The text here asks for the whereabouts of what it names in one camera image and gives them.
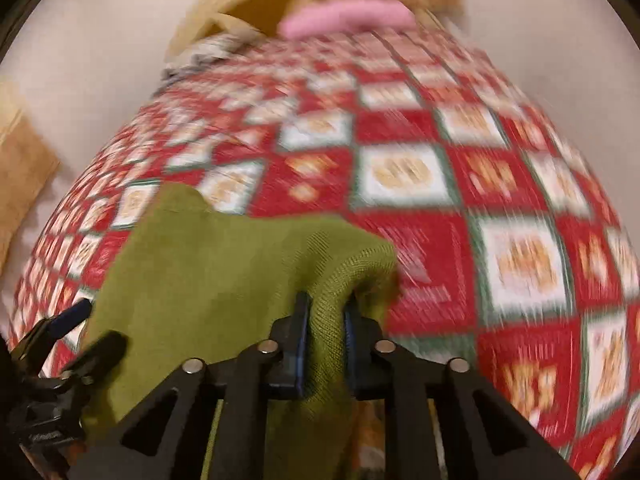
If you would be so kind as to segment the striped green orange knit sweater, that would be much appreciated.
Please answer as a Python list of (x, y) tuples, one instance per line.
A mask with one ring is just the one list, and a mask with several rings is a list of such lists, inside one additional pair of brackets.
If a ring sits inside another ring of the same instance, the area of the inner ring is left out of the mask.
[(388, 240), (330, 214), (253, 219), (214, 211), (190, 186), (163, 185), (106, 272), (84, 339), (107, 330), (126, 356), (85, 410), (104, 437), (180, 363), (218, 362), (266, 338), (299, 292), (311, 296), (302, 400), (270, 406), (265, 475), (331, 479), (355, 423), (344, 374), (343, 310), (382, 320), (397, 292)]

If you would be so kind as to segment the red patchwork bear bedspread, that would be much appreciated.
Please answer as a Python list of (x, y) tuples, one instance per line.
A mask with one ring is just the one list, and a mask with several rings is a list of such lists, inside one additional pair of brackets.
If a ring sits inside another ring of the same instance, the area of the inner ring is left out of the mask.
[[(96, 298), (160, 188), (253, 219), (330, 214), (388, 240), (379, 320), (420, 358), (480, 370), (584, 479), (639, 431), (639, 261), (544, 111), (437, 29), (271, 39), (163, 88), (56, 206), (8, 336)], [(382, 414), (355, 404), (337, 474), (380, 478)]]

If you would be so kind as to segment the beige side curtain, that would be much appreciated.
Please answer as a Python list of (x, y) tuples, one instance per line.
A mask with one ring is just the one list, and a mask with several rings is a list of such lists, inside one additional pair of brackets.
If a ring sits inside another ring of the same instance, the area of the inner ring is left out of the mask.
[(58, 155), (43, 141), (9, 81), (1, 81), (1, 267), (12, 240), (50, 177)]

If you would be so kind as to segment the white car print pillow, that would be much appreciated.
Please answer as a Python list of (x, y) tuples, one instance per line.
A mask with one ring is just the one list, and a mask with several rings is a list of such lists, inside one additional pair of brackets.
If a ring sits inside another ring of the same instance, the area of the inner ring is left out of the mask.
[(169, 84), (181, 77), (199, 72), (210, 64), (231, 58), (236, 52), (256, 44), (264, 35), (255, 29), (235, 29), (195, 41), (182, 52), (171, 55), (160, 81)]

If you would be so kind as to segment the pink pillow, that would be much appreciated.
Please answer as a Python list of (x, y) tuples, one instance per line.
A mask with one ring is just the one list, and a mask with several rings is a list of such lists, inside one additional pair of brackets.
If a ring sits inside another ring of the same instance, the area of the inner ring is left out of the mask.
[(417, 27), (414, 13), (398, 0), (326, 0), (308, 4), (288, 15), (280, 21), (278, 35), (297, 40), (338, 32)]

